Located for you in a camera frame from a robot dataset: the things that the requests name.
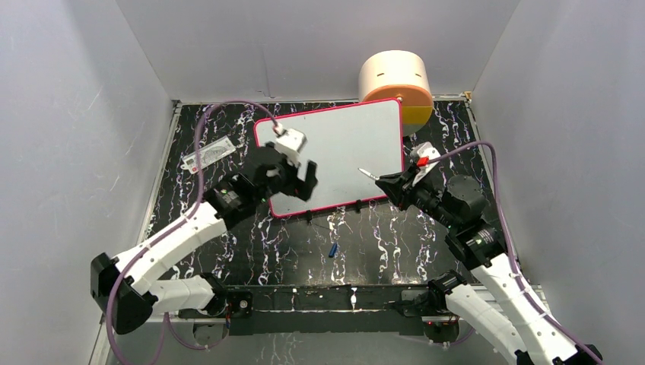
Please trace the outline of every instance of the robotic arm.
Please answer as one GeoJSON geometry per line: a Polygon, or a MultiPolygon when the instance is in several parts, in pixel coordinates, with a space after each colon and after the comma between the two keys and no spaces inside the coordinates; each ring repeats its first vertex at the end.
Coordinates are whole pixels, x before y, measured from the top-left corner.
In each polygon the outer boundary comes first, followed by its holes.
{"type": "Polygon", "coordinates": [[[91,293],[105,313],[116,278],[132,258],[143,248],[149,248],[119,286],[113,312],[116,333],[129,333],[153,314],[179,309],[200,309],[210,316],[222,315],[227,310],[239,316],[248,314],[250,294],[227,290],[213,274],[185,280],[159,281],[158,278],[204,243],[254,215],[256,207],[274,194],[281,192],[304,201],[311,197],[318,183],[316,163],[307,164],[305,180],[297,176],[300,152],[307,137],[281,126],[276,134],[275,142],[249,151],[239,172],[224,176],[206,191],[203,203],[190,219],[178,218],[143,243],[113,258],[102,253],[92,260],[91,293]],[[178,221],[186,223],[150,247],[150,242],[167,233],[178,221]]]}
{"type": "MultiPolygon", "coordinates": [[[[450,252],[490,291],[508,318],[479,298],[454,271],[432,280],[426,297],[417,302],[466,319],[509,363],[596,363],[528,301],[526,294],[548,313],[521,274],[526,289],[520,290],[501,232],[482,217],[487,201],[479,183],[470,176],[454,176],[445,188],[435,189],[427,173],[434,166],[428,162],[439,157],[437,151],[426,142],[412,151],[412,157],[418,162],[406,171],[374,176],[376,185],[399,210],[414,205],[448,229],[450,252]]],[[[588,347],[599,356],[595,347],[588,347]]]]}

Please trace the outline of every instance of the cylindrical container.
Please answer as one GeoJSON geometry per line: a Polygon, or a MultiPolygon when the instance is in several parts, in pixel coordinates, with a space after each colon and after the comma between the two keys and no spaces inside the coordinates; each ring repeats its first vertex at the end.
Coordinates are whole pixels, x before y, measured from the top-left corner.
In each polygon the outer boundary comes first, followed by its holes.
{"type": "Polygon", "coordinates": [[[360,101],[398,98],[403,134],[411,135],[429,120],[432,94],[421,57],[407,51],[384,51],[371,56],[358,77],[360,101]]]}

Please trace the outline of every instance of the marble pattern tabletop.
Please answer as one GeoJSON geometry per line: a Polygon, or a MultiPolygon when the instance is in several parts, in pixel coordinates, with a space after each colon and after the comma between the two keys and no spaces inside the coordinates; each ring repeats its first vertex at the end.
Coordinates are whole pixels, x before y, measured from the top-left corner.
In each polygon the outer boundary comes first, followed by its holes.
{"type": "MultiPolygon", "coordinates": [[[[337,105],[341,104],[265,104],[275,115],[337,105]]],[[[437,101],[434,106],[428,123],[404,139],[406,156],[424,141],[430,141],[444,154],[475,140],[464,101],[437,101]]],[[[188,105],[181,109],[148,235],[177,219],[194,202],[196,175],[182,170],[180,165],[181,157],[193,152],[194,127],[205,107],[188,105]]],[[[205,169],[206,189],[239,166],[247,151],[256,146],[253,125],[265,117],[261,111],[243,104],[228,105],[211,115],[202,145],[228,136],[236,150],[205,169]]],[[[456,174],[473,176],[489,201],[492,199],[484,161],[477,150],[440,163],[431,172],[431,178],[442,183],[456,174]]],[[[485,215],[493,219],[497,216],[492,206],[485,215]]],[[[229,285],[419,284],[456,269],[473,281],[448,250],[443,241],[445,234],[441,225],[418,209],[412,207],[401,212],[387,201],[371,201],[360,213],[346,207],[314,214],[311,224],[298,216],[274,218],[264,204],[257,208],[255,217],[201,246],[163,278],[189,278],[213,272],[229,285]],[[333,243],[338,244],[338,251],[330,259],[333,243]]]]}

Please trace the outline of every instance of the white cylinder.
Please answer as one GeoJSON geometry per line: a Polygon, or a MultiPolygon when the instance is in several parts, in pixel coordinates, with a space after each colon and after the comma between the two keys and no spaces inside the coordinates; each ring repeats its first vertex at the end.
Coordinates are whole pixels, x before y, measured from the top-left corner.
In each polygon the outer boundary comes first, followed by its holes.
{"type": "Polygon", "coordinates": [[[403,106],[432,106],[423,60],[407,51],[384,51],[365,61],[358,95],[360,101],[398,97],[403,106]]]}

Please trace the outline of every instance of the red clip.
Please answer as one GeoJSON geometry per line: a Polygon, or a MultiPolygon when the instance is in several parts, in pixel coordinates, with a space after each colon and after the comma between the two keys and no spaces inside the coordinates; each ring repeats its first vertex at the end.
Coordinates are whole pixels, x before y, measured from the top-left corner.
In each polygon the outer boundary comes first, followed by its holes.
{"type": "Polygon", "coordinates": [[[429,160],[430,160],[429,157],[422,157],[422,158],[419,159],[419,161],[417,161],[417,166],[424,167],[425,165],[427,165],[427,162],[429,160]]]}

